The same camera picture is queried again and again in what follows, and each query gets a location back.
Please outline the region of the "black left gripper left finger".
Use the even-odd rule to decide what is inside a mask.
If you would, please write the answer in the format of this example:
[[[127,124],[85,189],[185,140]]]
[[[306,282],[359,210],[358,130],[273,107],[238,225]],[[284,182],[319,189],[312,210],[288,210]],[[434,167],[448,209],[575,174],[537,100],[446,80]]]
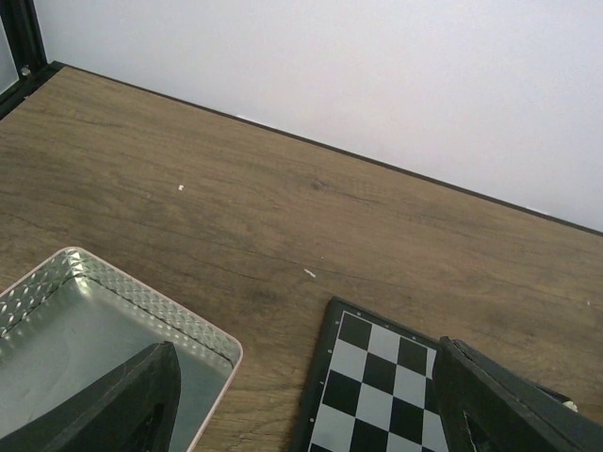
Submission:
[[[3,451],[167,451],[181,395],[171,342],[154,343],[1,438]]]

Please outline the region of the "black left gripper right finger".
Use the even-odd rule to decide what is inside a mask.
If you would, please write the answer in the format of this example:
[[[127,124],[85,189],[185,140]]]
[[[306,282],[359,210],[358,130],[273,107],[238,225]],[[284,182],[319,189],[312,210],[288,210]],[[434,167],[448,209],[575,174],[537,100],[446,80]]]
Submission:
[[[432,370],[450,451],[600,451],[602,426],[568,396],[516,375],[461,340],[439,340]]]

